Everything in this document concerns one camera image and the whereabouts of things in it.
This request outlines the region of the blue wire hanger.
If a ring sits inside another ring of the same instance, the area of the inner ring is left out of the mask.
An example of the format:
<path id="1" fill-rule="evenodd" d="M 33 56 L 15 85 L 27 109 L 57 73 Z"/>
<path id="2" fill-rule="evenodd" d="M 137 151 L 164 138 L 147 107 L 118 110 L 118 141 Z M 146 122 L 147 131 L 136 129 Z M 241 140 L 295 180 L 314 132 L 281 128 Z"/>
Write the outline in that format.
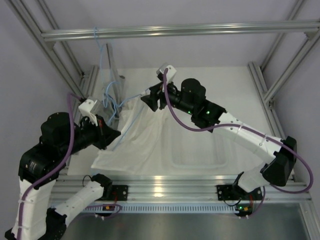
<path id="1" fill-rule="evenodd" d="M 108 74 L 103 70 L 100 71 L 104 84 L 102 104 L 106 110 L 110 111 L 106 120 L 107 125 L 120 131 L 120 136 L 110 145 L 111 151 L 117 151 L 120 146 L 125 145 L 127 141 L 138 134 L 141 117 L 145 110 L 140 97 L 144 94 L 125 96 L 126 78 L 119 74 L 111 42 L 101 45 L 99 51 L 99 67 L 103 66 L 104 58 L 107 58 L 109 66 Z"/>

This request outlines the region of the white tank top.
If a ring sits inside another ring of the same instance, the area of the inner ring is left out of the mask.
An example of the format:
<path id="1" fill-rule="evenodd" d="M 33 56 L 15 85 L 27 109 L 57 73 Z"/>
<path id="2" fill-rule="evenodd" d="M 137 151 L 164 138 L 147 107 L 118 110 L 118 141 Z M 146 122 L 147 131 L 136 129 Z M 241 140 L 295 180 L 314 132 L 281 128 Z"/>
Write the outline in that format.
<path id="1" fill-rule="evenodd" d="M 136 173 L 159 143 L 169 117 L 167 109 L 152 111 L 142 100 L 144 92 L 121 104 L 118 136 L 106 150 L 98 151 L 91 168 L 99 171 Z"/>

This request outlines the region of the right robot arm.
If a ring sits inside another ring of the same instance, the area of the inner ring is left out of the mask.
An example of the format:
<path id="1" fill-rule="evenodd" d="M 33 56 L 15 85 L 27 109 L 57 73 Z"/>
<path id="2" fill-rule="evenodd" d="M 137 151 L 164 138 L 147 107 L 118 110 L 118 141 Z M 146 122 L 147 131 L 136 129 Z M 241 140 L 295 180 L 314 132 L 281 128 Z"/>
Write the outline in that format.
<path id="1" fill-rule="evenodd" d="M 296 163 L 294 152 L 297 141 L 292 137 L 281 139 L 269 136 L 245 125 L 227 110 L 206 98 L 206 88 L 194 78 L 187 78 L 177 88 L 169 83 L 150 87 L 150 93 L 141 100 L 152 110 L 162 110 L 168 104 L 191 116 L 194 131 L 204 129 L 226 137 L 246 148 L 262 160 L 262 164 L 238 174 L 232 184 L 233 194 L 244 199 L 253 190 L 272 185 L 284 187 Z"/>

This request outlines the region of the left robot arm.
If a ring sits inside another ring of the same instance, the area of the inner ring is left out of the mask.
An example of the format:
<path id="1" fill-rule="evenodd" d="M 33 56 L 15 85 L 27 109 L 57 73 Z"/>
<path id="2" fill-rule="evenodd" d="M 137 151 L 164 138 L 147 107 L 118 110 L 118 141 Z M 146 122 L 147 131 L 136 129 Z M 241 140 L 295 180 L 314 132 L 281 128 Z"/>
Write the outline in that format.
<path id="1" fill-rule="evenodd" d="M 89 146 L 105 150 L 120 131 L 107 126 L 101 116 L 97 124 L 86 116 L 77 125 L 67 112 L 50 115 L 40 129 L 38 144 L 20 159 L 18 212 L 14 226 L 4 234 L 7 240 L 59 240 L 82 210 L 113 194 L 112 180 L 98 173 L 67 201 L 49 206 L 53 186 L 69 157 Z"/>

